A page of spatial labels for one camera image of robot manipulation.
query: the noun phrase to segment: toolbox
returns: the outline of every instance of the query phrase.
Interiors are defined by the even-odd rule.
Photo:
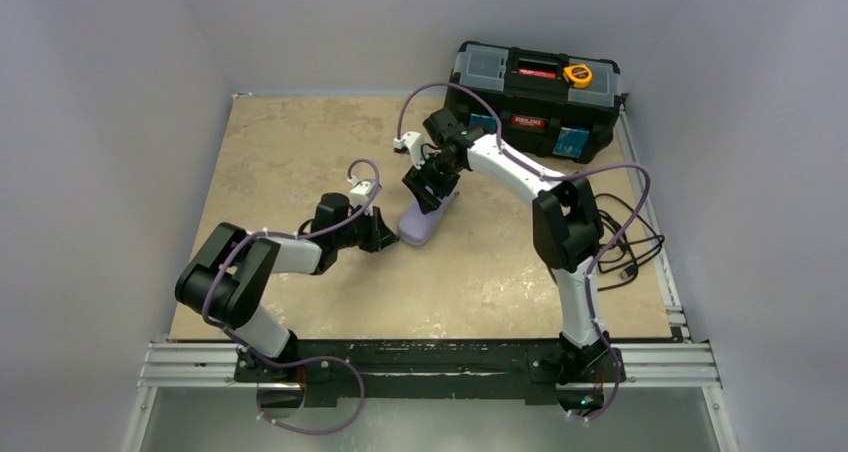
[[[611,60],[478,42],[462,44],[450,78],[492,106],[504,140],[517,150],[581,164],[612,142],[619,80]],[[494,131],[494,119],[461,90],[448,88],[445,106],[466,125]]]

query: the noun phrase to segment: tabletop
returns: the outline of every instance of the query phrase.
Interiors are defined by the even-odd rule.
[[[293,232],[311,218],[326,192],[347,194],[348,165],[369,158],[380,169],[382,191],[374,205],[397,229],[413,199],[401,183],[409,156],[392,151],[403,98],[236,98],[198,227],[196,251],[220,222],[250,230]],[[442,100],[412,101],[404,131],[424,132],[421,122]],[[537,159],[562,172],[624,160],[618,138],[592,164]],[[359,166],[361,178],[371,173]],[[591,178],[594,192],[634,204],[622,169]],[[491,179],[465,172],[457,200],[427,244],[398,243],[375,254],[339,252],[321,276],[274,275],[262,303],[302,338],[537,338],[561,328],[556,286],[533,249],[529,207]],[[628,211],[609,199],[598,206],[623,222]],[[644,237],[639,226],[631,240]],[[638,254],[645,245],[635,248]],[[620,280],[601,275],[601,286]],[[654,267],[637,279],[600,292],[600,310],[613,337],[669,337],[668,316]],[[178,304],[172,339],[223,335]]]

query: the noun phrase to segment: tape measure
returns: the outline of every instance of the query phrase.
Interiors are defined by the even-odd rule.
[[[562,72],[565,79],[578,89],[585,89],[592,83],[592,71],[586,64],[569,65]]]

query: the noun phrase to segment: red label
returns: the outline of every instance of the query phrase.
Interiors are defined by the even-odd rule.
[[[524,115],[513,115],[509,121],[512,125],[520,125],[522,127],[533,127],[536,129],[545,128],[545,119],[538,117],[526,117]]]
[[[542,77],[543,79],[556,79],[556,72],[548,72],[546,70],[518,69],[518,73],[521,75]]]

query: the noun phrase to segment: white wall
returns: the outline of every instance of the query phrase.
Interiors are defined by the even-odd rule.
[[[227,92],[180,0],[0,0],[0,450],[118,450]]]
[[[628,110],[746,451],[848,443],[845,0],[685,0]]]
[[[629,89],[681,0],[186,0],[231,88],[391,93],[469,39],[614,59]]]

